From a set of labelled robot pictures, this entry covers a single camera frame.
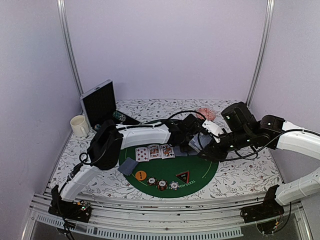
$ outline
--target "orange disc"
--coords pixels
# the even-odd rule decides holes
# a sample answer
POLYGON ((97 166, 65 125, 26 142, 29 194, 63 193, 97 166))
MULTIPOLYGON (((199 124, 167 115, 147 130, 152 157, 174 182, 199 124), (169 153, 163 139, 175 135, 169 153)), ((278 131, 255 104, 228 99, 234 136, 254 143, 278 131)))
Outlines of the orange disc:
POLYGON ((135 178, 139 181, 143 181, 147 178, 147 173, 145 171, 137 171, 135 173, 135 178))

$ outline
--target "floral tablecloth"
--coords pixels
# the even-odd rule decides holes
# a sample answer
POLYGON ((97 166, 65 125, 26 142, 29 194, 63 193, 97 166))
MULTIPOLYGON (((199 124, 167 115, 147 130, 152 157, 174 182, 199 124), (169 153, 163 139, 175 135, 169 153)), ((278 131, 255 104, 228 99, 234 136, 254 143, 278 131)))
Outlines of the floral tablecloth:
MULTIPOLYGON (((216 124, 228 130, 221 111, 236 101, 232 100, 194 100, 194 99, 149 99, 149 100, 120 100, 117 109, 141 122, 156 119, 165 119, 181 110, 196 110, 198 108, 211 108, 217 113, 214 120, 216 124)), ((183 119, 187 114, 177 116, 183 119)), ((95 133, 90 132, 88 137, 71 136, 52 176, 49 187, 62 185, 71 169, 79 163, 80 153, 85 152, 95 133)), ((250 153, 245 148, 239 153, 250 153)), ((163 200, 145 194, 134 188, 118 171, 118 165, 95 177, 83 190, 82 194, 99 197, 124 198, 134 200, 163 200)), ((226 198, 247 194, 266 192, 271 186, 281 182, 278 170, 268 149, 260 152, 255 160, 234 160, 219 163, 217 172, 211 182, 200 191, 179 199, 199 200, 210 198, 226 198)))

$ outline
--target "white wall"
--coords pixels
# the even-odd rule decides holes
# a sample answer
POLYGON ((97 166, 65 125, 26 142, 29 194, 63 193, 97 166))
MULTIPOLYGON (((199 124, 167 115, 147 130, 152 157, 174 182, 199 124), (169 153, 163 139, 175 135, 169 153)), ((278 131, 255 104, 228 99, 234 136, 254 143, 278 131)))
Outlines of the white wall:
POLYGON ((68 0, 87 91, 110 78, 117 99, 246 100, 266 0, 68 0))
MULTIPOLYGON (((272 114, 320 132, 320 1, 276 1, 265 59, 252 103, 257 119, 272 114)), ((277 150, 286 182, 320 167, 320 161, 277 150)), ((320 194, 302 201, 314 239, 320 236, 320 194)))
POLYGON ((17 240, 80 105, 56 1, 1 1, 0 29, 0 239, 17 240))

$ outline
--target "red triangle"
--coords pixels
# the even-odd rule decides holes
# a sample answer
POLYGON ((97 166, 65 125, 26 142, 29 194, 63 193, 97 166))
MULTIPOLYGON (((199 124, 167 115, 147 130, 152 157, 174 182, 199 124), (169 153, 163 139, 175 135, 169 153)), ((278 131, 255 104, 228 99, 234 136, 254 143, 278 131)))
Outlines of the red triangle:
POLYGON ((189 177, 190 177, 190 172, 189 171, 185 171, 182 173, 179 173, 177 175, 175 175, 178 179, 180 179, 181 181, 185 182, 186 184, 189 183, 189 177))

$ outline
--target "mug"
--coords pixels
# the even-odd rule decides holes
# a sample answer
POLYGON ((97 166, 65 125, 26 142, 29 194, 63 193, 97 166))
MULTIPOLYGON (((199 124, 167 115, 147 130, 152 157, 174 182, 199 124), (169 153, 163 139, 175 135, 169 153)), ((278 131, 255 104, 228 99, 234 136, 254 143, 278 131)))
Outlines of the mug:
POLYGON ((90 128, 86 121, 86 118, 82 115, 73 117, 70 121, 70 125, 73 134, 76 137, 87 137, 90 132, 90 128))

